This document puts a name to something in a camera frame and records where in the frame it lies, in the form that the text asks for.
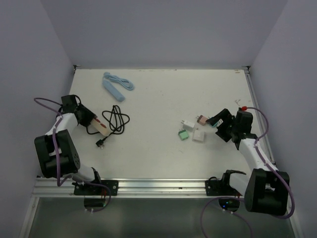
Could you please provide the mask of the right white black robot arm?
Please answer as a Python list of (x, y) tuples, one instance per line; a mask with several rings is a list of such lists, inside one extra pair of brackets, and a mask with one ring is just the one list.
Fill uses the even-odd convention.
[(249, 212), (270, 214), (281, 219), (288, 217), (287, 204), (291, 199), (289, 175), (281, 172), (267, 158), (258, 137), (252, 133), (253, 115), (248, 107), (232, 115), (223, 109), (206, 123), (216, 126), (216, 135), (223, 141), (232, 141), (243, 155), (251, 173), (226, 170), (221, 179), (211, 177), (205, 181), (206, 194), (241, 195)]

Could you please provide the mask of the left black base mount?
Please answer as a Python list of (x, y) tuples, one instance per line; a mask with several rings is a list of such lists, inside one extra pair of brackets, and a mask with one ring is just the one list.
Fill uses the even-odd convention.
[(83, 196), (104, 196), (111, 195), (117, 196), (119, 181), (117, 180), (101, 180), (101, 185), (88, 185), (79, 184), (77, 182), (73, 182), (72, 185), (74, 188), (74, 195), (83, 195)]

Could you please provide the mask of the cyan plug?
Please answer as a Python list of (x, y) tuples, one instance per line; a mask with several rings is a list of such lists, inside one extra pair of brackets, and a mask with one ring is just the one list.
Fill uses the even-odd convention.
[(223, 120), (219, 120), (217, 123), (215, 123), (214, 125), (212, 125), (213, 128), (218, 127), (219, 125), (221, 125), (223, 122)]

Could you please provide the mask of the aluminium mounting rail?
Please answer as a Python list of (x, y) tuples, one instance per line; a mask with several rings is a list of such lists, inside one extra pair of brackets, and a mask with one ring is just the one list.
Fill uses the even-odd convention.
[[(110, 188), (116, 192), (113, 198), (208, 198), (205, 178), (107, 178)], [(75, 195), (72, 180), (62, 186), (53, 178), (37, 178), (31, 195), (33, 197), (66, 198)]]

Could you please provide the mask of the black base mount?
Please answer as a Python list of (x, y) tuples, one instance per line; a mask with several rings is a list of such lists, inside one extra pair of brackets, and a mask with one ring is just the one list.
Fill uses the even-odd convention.
[(74, 188), (74, 195), (83, 195), (83, 196), (104, 196), (111, 195), (117, 196), (119, 181), (117, 180), (101, 180), (101, 185), (88, 185), (79, 184), (77, 182), (73, 182), (72, 185)]
[(229, 179), (232, 174), (246, 175), (246, 173), (242, 171), (226, 170), (226, 172), (223, 173), (221, 179), (218, 179), (215, 176), (210, 177), (208, 180), (205, 181), (206, 195), (240, 197), (241, 194), (229, 185)]

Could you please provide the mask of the green plug adapter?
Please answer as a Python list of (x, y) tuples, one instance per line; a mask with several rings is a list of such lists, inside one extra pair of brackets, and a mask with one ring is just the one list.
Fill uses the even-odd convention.
[(185, 129), (180, 130), (178, 132), (178, 136), (179, 136), (180, 140), (182, 140), (182, 141), (189, 138), (189, 134), (188, 134), (187, 130), (185, 130)]

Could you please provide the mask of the white square plug adapter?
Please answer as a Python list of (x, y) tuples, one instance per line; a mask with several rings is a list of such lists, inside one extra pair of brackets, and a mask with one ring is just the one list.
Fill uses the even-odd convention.
[(193, 132), (192, 140), (195, 141), (195, 142), (204, 143), (205, 136), (206, 136), (206, 133), (203, 130), (200, 130), (200, 129), (197, 128)]

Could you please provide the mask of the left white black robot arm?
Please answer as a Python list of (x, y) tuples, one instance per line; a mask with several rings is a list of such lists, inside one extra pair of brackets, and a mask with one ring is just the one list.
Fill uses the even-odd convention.
[(103, 182), (93, 167), (81, 164), (79, 154), (71, 138), (78, 126), (89, 126), (97, 116), (86, 108), (77, 95), (66, 95), (61, 103), (36, 97), (34, 101), (55, 112), (52, 128), (34, 140), (40, 168), (45, 178), (55, 178), (57, 186), (62, 186), (67, 179), (72, 179), (91, 194), (102, 191)]

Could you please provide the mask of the pink plug adapter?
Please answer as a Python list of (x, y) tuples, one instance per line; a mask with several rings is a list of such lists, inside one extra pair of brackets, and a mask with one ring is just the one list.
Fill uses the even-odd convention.
[(197, 123), (202, 126), (206, 125), (206, 121), (208, 120), (208, 118), (205, 117), (204, 115), (197, 116), (196, 119), (197, 119)]

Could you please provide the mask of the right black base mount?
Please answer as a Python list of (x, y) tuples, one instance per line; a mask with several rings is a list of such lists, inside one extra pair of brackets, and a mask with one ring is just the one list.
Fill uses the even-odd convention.
[(206, 195), (240, 197), (241, 194), (229, 185), (229, 179), (232, 174), (246, 175), (246, 173), (242, 171), (226, 170), (226, 172), (223, 173), (221, 179), (218, 179), (215, 176), (210, 177), (208, 180), (205, 181)]

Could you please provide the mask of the beige red power strip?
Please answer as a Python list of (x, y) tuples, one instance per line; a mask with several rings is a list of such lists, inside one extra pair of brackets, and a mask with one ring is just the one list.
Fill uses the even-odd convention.
[(109, 129), (99, 119), (92, 119), (91, 125), (103, 136), (110, 134)]

